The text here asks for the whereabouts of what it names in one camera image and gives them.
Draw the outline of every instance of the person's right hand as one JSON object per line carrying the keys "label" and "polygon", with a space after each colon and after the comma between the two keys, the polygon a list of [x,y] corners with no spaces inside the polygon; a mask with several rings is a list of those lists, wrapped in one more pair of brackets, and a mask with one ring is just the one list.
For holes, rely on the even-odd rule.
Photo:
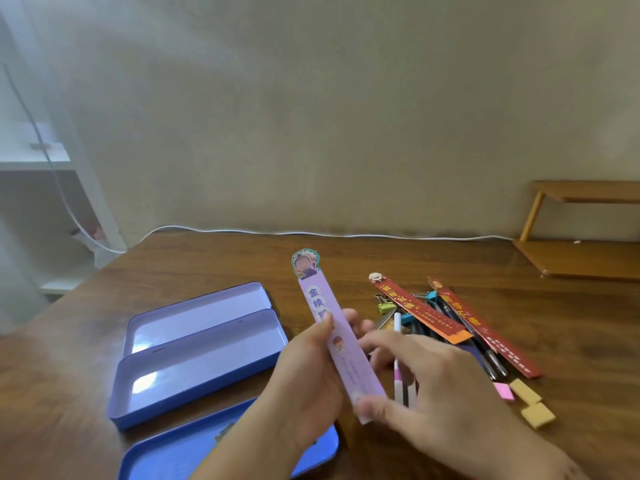
{"label": "person's right hand", "polygon": [[541,471],[533,471],[533,464],[570,461],[510,411],[471,354],[395,331],[372,331],[360,344],[365,352],[374,351],[374,369],[394,358],[404,363],[418,380],[419,393],[414,410],[384,397],[364,396],[356,414],[395,429],[432,458],[478,480],[555,478],[536,476]]}

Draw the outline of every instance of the wooden desktop shelf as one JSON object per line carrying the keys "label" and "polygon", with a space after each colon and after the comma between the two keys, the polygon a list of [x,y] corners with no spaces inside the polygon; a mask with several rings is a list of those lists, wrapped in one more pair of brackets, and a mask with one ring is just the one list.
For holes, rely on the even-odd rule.
{"label": "wooden desktop shelf", "polygon": [[640,182],[539,181],[522,235],[513,244],[546,276],[640,281],[640,242],[529,241],[545,196],[560,202],[640,203]]}

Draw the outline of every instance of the wire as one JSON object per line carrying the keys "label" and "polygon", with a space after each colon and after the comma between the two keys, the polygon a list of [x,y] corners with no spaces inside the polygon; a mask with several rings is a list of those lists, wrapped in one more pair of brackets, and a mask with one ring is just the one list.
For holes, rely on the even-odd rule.
{"label": "wire", "polygon": [[[9,81],[9,86],[11,86],[11,90],[13,91],[13,94],[16,96],[16,98],[18,99],[18,101],[20,102],[20,105],[22,106],[22,109],[24,110],[25,114],[27,115],[29,122],[31,123],[31,126],[33,126],[33,129],[36,133],[36,137],[38,138],[38,143],[40,144],[40,149],[42,150],[42,152],[44,153],[44,157],[46,158],[47,162],[49,163],[49,168],[51,169],[51,172],[53,174],[53,179],[55,180],[56,183],[56,189],[58,190],[58,193],[60,194],[60,198],[62,199],[62,202],[65,205],[65,208],[67,209],[67,213],[69,214],[69,217],[71,217],[71,219],[73,220],[74,224],[76,224],[76,226],[78,227],[78,229],[80,229],[80,231],[87,236],[87,238],[91,239],[91,241],[93,241],[97,246],[101,247],[102,249],[112,252],[112,253],[116,253],[116,254],[124,254],[126,253],[126,251],[117,251],[114,249],[110,249],[107,246],[103,245],[101,242],[96,241],[93,236],[91,236],[91,234],[89,234],[87,231],[85,231],[84,227],[82,227],[80,225],[80,222],[78,222],[78,219],[76,218],[76,216],[74,215],[73,211],[71,210],[71,207],[68,204],[67,201],[67,197],[65,195],[65,192],[62,188],[62,185],[60,184],[60,179],[58,178],[58,171],[56,170],[56,167],[53,165],[53,162],[51,161],[51,158],[49,157],[49,153],[47,152],[47,145],[44,143],[44,140],[42,138],[42,135],[40,134],[40,129],[38,129],[38,125],[36,124],[36,121],[33,117],[33,115],[31,114],[31,112],[29,111],[29,108],[27,107],[27,104],[24,102],[24,99],[22,99],[22,96],[20,94],[20,91],[18,90],[18,88],[16,87],[13,78],[11,77],[11,72],[9,71],[9,66],[7,64],[3,64],[4,66],[4,73],[6,75],[7,80]],[[205,232],[205,233],[210,233],[210,232],[236,232],[236,233],[240,233],[240,234],[256,234],[256,235],[315,235],[318,237],[383,237],[386,239],[405,239],[407,241],[483,241],[485,239],[501,239],[503,241],[513,241],[512,238],[510,237],[505,237],[502,235],[481,235],[478,237],[402,237],[399,235],[387,235],[387,234],[350,234],[350,235],[334,235],[334,234],[323,234],[323,233],[318,233],[318,232],[306,232],[306,231],[286,231],[286,232],[258,232],[258,231],[252,231],[252,230],[241,230],[241,229],[197,229],[195,227],[188,227],[188,226],[181,226],[181,225],[166,225],[166,226],[160,226],[160,227],[156,227],[155,229],[149,231],[142,239],[140,239],[138,241],[138,244],[142,241],[144,241],[146,238],[148,238],[151,234],[158,232],[160,230],[164,230],[164,229],[183,229],[183,230],[190,230],[190,231],[194,231],[194,232]]]}

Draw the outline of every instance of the purple bookmark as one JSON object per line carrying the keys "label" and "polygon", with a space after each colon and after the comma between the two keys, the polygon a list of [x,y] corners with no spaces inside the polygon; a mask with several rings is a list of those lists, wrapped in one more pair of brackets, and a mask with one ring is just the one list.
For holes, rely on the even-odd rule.
{"label": "purple bookmark", "polygon": [[[319,262],[320,254],[313,249],[298,251],[291,258],[300,288],[307,298],[316,322],[321,321],[327,312],[333,315],[333,332],[328,343],[329,353],[351,403],[355,405],[363,395],[386,397],[382,384],[360,348],[358,339],[329,288],[329,283],[326,282],[323,272],[318,267]],[[369,418],[364,417],[360,417],[359,420],[362,424],[370,421]]]}

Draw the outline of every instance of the hand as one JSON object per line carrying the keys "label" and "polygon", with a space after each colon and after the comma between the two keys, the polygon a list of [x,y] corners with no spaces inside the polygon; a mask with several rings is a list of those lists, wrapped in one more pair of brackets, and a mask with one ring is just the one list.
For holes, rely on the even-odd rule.
{"label": "hand", "polygon": [[[343,312],[358,338],[373,330],[374,323],[361,321],[356,310]],[[329,429],[342,410],[344,390],[327,348],[332,330],[333,317],[328,314],[295,337],[280,353],[260,396],[282,415],[288,434],[302,451]]]}
{"label": "hand", "polygon": [[[471,354],[395,331],[373,331],[360,344],[365,352],[374,350],[374,369],[398,358],[415,375],[419,393],[414,410],[365,396],[356,404],[356,414],[388,425],[418,450],[479,480],[586,478],[549,474],[577,467],[511,412]],[[541,465],[551,463],[541,474]]]}

